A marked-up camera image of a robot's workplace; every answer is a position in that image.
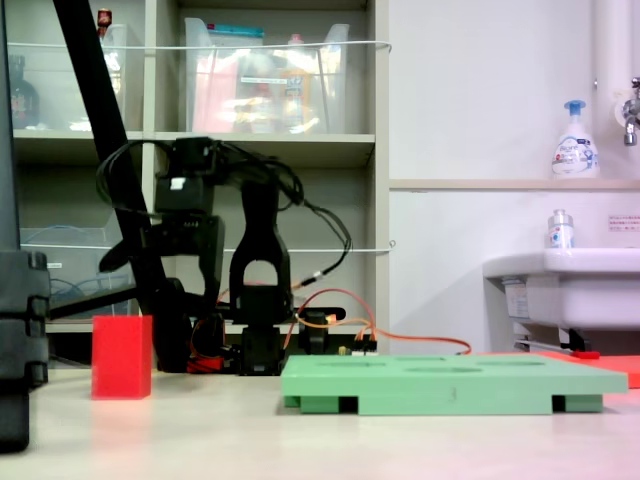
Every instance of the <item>white sink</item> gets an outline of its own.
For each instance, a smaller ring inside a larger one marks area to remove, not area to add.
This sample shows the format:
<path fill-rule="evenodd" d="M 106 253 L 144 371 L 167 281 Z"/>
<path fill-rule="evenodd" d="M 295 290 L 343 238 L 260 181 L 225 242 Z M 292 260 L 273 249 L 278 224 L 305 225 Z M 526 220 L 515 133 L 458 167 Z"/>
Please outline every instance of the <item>white sink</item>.
<path fill-rule="evenodd" d="M 509 316 L 567 329 L 640 329 L 640 249 L 546 249 L 484 264 Z"/>

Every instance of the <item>label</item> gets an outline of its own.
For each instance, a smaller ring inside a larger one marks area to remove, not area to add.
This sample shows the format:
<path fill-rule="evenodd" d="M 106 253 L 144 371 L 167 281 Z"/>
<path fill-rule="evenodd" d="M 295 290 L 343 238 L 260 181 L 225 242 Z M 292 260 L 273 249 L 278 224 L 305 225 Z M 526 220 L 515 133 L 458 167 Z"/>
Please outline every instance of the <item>label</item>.
<path fill-rule="evenodd" d="M 565 137 L 551 163 L 556 175 L 571 175 L 585 172 L 598 166 L 598 150 L 586 138 Z"/>
<path fill-rule="evenodd" d="M 640 215 L 609 215 L 610 232 L 640 232 Z"/>
<path fill-rule="evenodd" d="M 549 229 L 549 246 L 551 248 L 573 248 L 573 227 L 556 225 Z"/>
<path fill-rule="evenodd" d="M 529 318 L 529 300 L 527 287 L 523 283 L 505 285 L 507 294 L 507 310 L 514 318 Z"/>
<path fill-rule="evenodd" d="M 286 78 L 256 78 L 256 77 L 241 77 L 242 83 L 269 83 L 271 85 L 286 85 Z"/>

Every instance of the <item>black pole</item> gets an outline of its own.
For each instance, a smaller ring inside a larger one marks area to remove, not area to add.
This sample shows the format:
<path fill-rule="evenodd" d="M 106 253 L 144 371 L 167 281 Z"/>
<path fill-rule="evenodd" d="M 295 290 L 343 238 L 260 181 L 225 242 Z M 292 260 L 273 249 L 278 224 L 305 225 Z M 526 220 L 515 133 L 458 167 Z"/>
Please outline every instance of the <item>black pole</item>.
<path fill-rule="evenodd" d="M 88 0 L 53 0 L 64 35 L 82 100 L 87 110 L 98 158 L 127 143 L 118 102 Z M 142 231 L 151 222 L 131 155 L 125 152 L 115 163 L 108 179 L 109 193 L 116 207 L 124 247 L 136 282 L 138 304 L 144 314 L 153 315 L 153 344 L 159 368 L 184 372 L 190 355 L 191 322 L 185 313 L 184 291 L 179 282 L 167 279 L 157 252 L 143 249 Z"/>
<path fill-rule="evenodd" d="M 116 100 L 104 54 L 88 0 L 54 0 L 60 27 L 69 50 L 80 93 L 91 122 L 93 139 L 100 162 L 127 143 L 118 102 Z M 146 212 L 144 197 L 133 168 L 131 155 L 125 152 L 112 169 L 109 193 L 114 205 Z M 141 230 L 150 226 L 149 219 L 131 211 L 116 210 L 122 238 L 132 250 L 141 247 Z M 160 257 L 137 255 L 131 258 L 131 269 L 138 290 L 140 308 L 152 312 L 151 295 L 166 282 Z"/>
<path fill-rule="evenodd" d="M 20 241 L 16 205 L 16 164 L 4 0 L 0 0 L 0 43 L 0 250 L 18 250 Z"/>

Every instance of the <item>soap dispenser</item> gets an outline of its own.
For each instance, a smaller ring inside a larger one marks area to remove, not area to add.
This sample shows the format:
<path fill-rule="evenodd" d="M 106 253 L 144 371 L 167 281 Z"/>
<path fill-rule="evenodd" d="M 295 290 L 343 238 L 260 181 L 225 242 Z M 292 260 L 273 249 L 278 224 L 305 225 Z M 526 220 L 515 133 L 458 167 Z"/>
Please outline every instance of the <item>soap dispenser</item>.
<path fill-rule="evenodd" d="M 564 104 L 569 110 L 569 125 L 560 137 L 556 154 L 551 163 L 553 178 L 597 178 L 600 176 L 598 149 L 593 138 L 581 121 L 581 110 L 586 107 L 582 100 L 571 100 Z"/>

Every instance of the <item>table surface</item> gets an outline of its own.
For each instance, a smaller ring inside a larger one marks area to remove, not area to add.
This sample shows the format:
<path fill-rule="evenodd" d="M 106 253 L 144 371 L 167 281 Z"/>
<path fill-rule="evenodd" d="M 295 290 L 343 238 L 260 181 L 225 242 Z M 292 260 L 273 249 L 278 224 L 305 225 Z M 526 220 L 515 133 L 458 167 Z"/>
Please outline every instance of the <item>table surface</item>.
<path fill-rule="evenodd" d="M 32 395 L 32 442 L 2 480 L 640 479 L 640 390 L 602 414 L 301 416 L 278 378 L 155 374 L 152 397 L 91 401 L 88 370 Z"/>

